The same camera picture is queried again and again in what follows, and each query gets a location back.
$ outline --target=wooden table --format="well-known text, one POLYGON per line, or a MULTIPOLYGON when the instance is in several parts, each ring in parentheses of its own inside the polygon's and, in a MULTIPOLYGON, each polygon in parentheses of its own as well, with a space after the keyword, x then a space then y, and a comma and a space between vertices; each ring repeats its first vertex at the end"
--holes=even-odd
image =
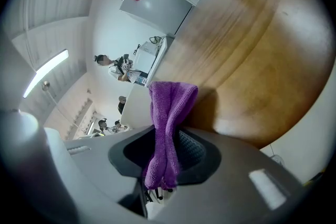
POLYGON ((199 87, 187 126, 261 148, 319 96, 335 58, 332 30, 319 0, 201 0, 154 80, 199 87))

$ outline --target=man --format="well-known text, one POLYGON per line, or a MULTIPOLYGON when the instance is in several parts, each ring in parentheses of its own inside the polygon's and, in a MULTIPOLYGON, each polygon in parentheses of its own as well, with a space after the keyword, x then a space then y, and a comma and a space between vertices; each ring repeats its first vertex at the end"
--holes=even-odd
POLYGON ((122 114, 122 111, 124 110, 125 103, 126 103, 126 97, 119 96, 118 111, 120 112, 120 114, 122 114))
POLYGON ((121 132, 129 130, 129 128, 127 126, 122 127, 122 125, 120 124, 120 121, 116 121, 114 124, 117 128, 117 133, 121 133, 121 132))

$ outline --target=ceiling light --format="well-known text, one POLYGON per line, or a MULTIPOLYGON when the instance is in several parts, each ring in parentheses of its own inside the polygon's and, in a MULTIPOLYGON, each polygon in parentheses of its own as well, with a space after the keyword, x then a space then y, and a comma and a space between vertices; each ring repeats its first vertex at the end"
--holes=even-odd
POLYGON ((33 78, 33 80, 28 85, 27 90, 25 91, 23 98, 26 98, 31 90, 36 86, 36 84, 52 69, 57 66, 59 63, 61 63, 63 60, 67 59, 69 57, 69 52, 67 49, 61 51, 58 55, 51 58, 49 61, 47 61, 43 66, 41 66, 37 71, 33 78))

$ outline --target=purple microfiber cloth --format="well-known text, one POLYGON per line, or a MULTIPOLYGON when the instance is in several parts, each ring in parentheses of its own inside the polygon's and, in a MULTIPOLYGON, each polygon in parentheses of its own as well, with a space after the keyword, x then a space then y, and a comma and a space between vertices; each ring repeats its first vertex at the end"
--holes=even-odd
POLYGON ((176 187, 179 162, 173 142, 175 127, 193 107, 198 88, 183 82, 154 81, 149 86, 151 117, 155 126, 155 152, 145 171, 145 186, 176 187))

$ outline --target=white floor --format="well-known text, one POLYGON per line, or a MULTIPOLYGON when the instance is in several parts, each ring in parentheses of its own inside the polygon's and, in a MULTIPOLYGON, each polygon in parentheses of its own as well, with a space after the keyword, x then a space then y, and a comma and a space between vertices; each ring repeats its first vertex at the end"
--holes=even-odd
POLYGON ((279 155, 285 168, 303 184, 326 168, 336 138, 336 67, 308 113, 271 146, 261 149, 279 155))
POLYGON ((170 193, 167 190, 158 188, 159 196, 162 196, 162 200, 157 199, 154 190, 151 190, 149 192, 153 202, 148 202, 146 204, 148 219, 153 219, 156 214, 160 212, 160 210, 167 204, 169 198, 174 194, 174 191, 176 191, 176 189, 174 189, 173 192, 170 193))

